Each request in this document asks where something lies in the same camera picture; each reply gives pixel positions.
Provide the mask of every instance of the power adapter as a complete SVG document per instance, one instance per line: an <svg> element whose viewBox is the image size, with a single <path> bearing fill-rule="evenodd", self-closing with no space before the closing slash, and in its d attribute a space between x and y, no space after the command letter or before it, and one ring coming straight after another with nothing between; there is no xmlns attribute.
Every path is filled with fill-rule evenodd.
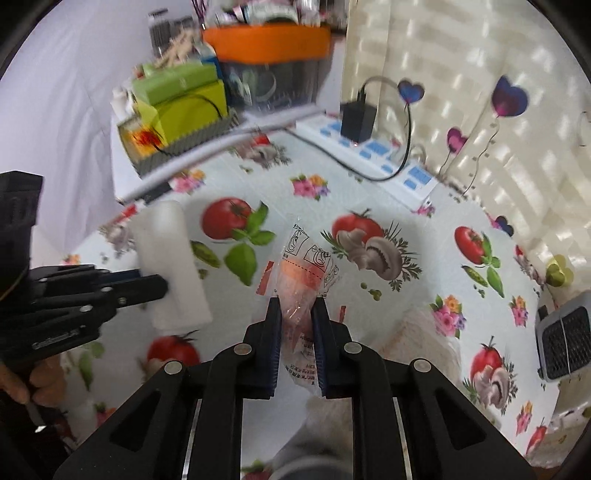
<svg viewBox="0 0 591 480"><path fill-rule="evenodd" d="M343 125L340 134L355 143L370 139L374 130L376 106L365 102L365 95L361 92L357 100L343 105Z"/></svg>

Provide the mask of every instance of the orange container rim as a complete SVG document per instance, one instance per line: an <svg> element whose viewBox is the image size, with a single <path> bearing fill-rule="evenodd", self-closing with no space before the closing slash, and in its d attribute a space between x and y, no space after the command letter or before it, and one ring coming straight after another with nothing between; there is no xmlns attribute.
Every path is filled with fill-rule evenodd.
<svg viewBox="0 0 591 480"><path fill-rule="evenodd" d="M249 65L321 60L330 54L330 29L277 24L208 28L203 40L223 62Z"/></svg>

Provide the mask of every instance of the power strip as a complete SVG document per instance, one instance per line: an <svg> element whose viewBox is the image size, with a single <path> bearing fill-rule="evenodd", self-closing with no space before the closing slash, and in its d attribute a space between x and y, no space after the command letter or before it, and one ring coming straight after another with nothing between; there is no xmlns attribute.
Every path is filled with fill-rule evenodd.
<svg viewBox="0 0 591 480"><path fill-rule="evenodd" d="M398 170L406 149L400 144L370 138L363 143L341 136L341 123L326 115L315 115L295 123L295 132L324 148L348 167L363 175L387 178ZM393 179L377 184L404 206L417 211L429 198L438 181L418 163L411 160Z"/></svg>

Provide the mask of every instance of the tablecloth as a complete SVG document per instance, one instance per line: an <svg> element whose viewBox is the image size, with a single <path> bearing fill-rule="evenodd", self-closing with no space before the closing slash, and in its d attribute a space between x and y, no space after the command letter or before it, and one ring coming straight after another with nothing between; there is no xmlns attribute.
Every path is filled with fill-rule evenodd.
<svg viewBox="0 0 591 480"><path fill-rule="evenodd" d="M476 204L440 184L410 212L378 184L350 174L286 132L181 172L160 199L181 203L213 323L170 337L140 307L121 309L96 342L68 352L64 404L78 441L121 405L163 359L212 359L261 319L260 281L296 223L331 253L339 280L326 294L333 320L354 339L383 340L416 308L461 354L458 385L522 453L533 455L550 422L557 384L540 380L534 324L550 302L523 252ZM137 267L128 206L66 261ZM246 229L251 215L256 228ZM276 397L246 402L242 461L269 459L299 428L310 393L281 369Z"/></svg>

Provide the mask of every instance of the beige curtain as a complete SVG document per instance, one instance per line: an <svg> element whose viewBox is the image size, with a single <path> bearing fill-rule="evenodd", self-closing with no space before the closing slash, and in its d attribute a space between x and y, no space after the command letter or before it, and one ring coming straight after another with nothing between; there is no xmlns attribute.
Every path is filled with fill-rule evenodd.
<svg viewBox="0 0 591 480"><path fill-rule="evenodd" d="M343 100L372 75L424 86L411 108L428 168L505 216L542 276L556 264L559 303L591 286L591 130L582 114L591 111L591 86L541 13L527 0L353 0ZM501 76L527 92L522 115L496 117ZM397 95L368 87L376 124L393 134ZM453 127L468 140L448 158Z"/></svg>

